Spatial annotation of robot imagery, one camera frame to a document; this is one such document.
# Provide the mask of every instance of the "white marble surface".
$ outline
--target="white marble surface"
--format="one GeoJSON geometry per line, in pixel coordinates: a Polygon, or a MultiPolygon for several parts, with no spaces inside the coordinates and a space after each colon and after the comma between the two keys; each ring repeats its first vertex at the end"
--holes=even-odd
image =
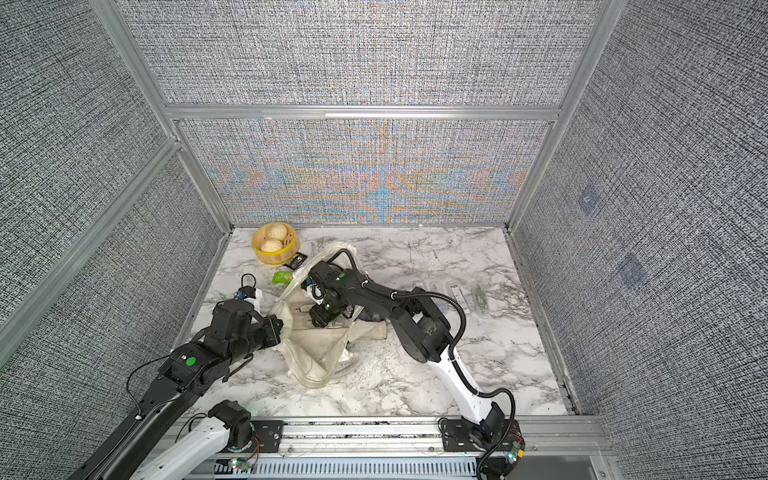
{"type": "MultiPolygon", "coordinates": [[[[231,298],[240,276],[253,273],[264,290],[267,313],[285,285],[273,285],[272,275],[285,267],[261,263],[250,246],[256,229],[236,229],[219,271],[192,327],[210,324],[214,304],[231,298]]],[[[486,391],[507,386],[515,394],[519,415],[563,415],[558,392],[520,279],[502,230],[472,228],[326,227],[297,231],[300,252],[312,256],[325,245],[344,240],[357,248],[361,267],[378,283],[410,290],[421,282],[427,290],[450,294],[458,284],[473,310],[457,350],[486,391]],[[469,287],[482,285],[488,312],[474,311],[469,287]]],[[[454,333],[458,315],[439,303],[454,333]]],[[[360,365],[347,376],[321,389],[307,389],[288,373],[283,357],[272,349],[254,354],[252,363],[229,382],[217,382],[193,407],[207,410],[223,399],[237,400],[254,415],[458,415],[458,407],[431,370],[411,359],[388,325],[386,340],[349,345],[360,354],[360,365]]],[[[496,398],[505,412],[508,400],[496,398]]]]}

